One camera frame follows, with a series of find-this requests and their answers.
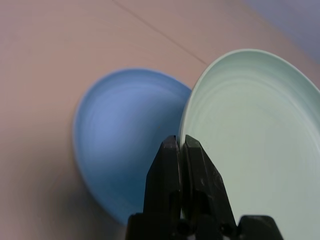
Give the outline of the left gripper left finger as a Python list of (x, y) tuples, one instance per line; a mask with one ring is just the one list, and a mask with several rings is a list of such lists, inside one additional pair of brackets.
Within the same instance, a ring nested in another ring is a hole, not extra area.
[(181, 217), (179, 147), (174, 135), (162, 141), (149, 168), (143, 212)]

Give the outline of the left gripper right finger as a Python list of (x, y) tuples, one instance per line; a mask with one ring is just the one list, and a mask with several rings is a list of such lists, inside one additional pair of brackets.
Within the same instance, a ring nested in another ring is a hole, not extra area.
[(223, 178), (201, 143), (186, 135), (181, 150), (185, 216), (195, 223), (201, 216), (207, 215), (219, 226), (235, 227), (236, 222)]

